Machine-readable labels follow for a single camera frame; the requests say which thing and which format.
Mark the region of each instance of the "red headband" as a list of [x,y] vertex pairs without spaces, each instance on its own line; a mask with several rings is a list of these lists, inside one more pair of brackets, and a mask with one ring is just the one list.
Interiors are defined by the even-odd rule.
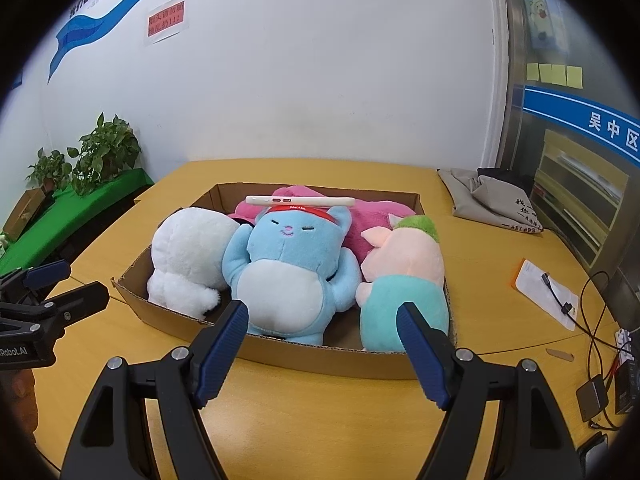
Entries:
[[337,224],[337,221],[334,217],[332,217],[327,211],[322,209],[318,209],[316,207],[311,207],[308,205],[275,205],[269,208],[268,213],[273,213],[276,211],[304,211],[305,213],[311,213],[312,215],[319,216],[320,218],[324,218],[329,222],[333,222]]

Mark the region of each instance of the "green leaves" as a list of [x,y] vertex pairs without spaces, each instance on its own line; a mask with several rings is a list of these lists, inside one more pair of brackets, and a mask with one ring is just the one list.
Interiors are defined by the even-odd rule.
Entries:
[[105,122],[100,114],[94,130],[80,137],[80,149],[67,148],[71,158],[78,158],[72,171],[71,186],[76,193],[91,193],[103,182],[116,178],[125,166],[133,168],[140,145],[127,121],[115,116]]
[[102,171],[102,167],[103,167],[102,157],[101,156],[94,156],[93,160],[91,161],[91,167],[95,171],[97,171],[97,173],[100,173]]
[[33,171],[27,179],[36,181],[38,186],[42,186],[46,179],[51,179],[56,189],[65,189],[72,171],[71,164],[65,162],[65,156],[58,150],[52,150],[50,155],[45,156],[44,149],[40,148],[37,157],[37,163],[29,166]]

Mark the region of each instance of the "cardboard box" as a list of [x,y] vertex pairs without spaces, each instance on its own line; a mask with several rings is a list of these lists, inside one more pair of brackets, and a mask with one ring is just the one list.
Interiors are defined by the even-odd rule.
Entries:
[[[193,206],[232,213],[247,195],[271,195],[289,184],[217,184],[200,197]],[[361,200],[392,200],[409,206],[416,214],[423,214],[420,197],[415,193],[352,190],[313,187],[326,196],[353,196]],[[113,283],[136,315],[145,323],[176,336],[192,341],[206,325],[212,324],[230,300],[229,291],[221,294],[219,307],[206,321],[197,320],[147,301],[146,282],[154,271],[151,247],[148,247]],[[449,295],[445,290],[447,303]],[[450,333],[454,334],[451,324]],[[360,309],[350,308],[336,314],[324,332],[324,346],[289,343],[276,338],[247,335],[238,357],[263,364],[292,368],[305,372],[367,379],[415,379],[414,370],[404,353],[376,353],[362,350],[360,341]]]
[[18,240],[44,199],[44,191],[39,187],[24,192],[2,228],[9,240],[12,242]]

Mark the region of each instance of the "blue stripe decoration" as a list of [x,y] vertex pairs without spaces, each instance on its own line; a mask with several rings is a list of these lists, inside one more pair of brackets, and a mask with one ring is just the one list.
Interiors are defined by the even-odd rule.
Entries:
[[640,120],[595,101],[535,86],[525,87],[522,109],[589,137],[640,168]]
[[101,18],[91,18],[78,14],[66,22],[59,33],[56,34],[58,51],[49,65],[48,81],[51,80],[51,76],[53,76],[66,54],[78,46],[93,43],[106,36],[139,1],[122,0]]

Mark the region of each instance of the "pink pig plush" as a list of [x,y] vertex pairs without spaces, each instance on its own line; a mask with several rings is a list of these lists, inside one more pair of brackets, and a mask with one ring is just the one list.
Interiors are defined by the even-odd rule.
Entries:
[[373,245],[361,269],[356,290],[360,339],[373,352],[403,352],[396,330],[396,311],[413,302],[432,328],[449,333],[449,309],[442,287],[444,262],[433,222],[409,216],[393,229],[372,227],[362,237]]

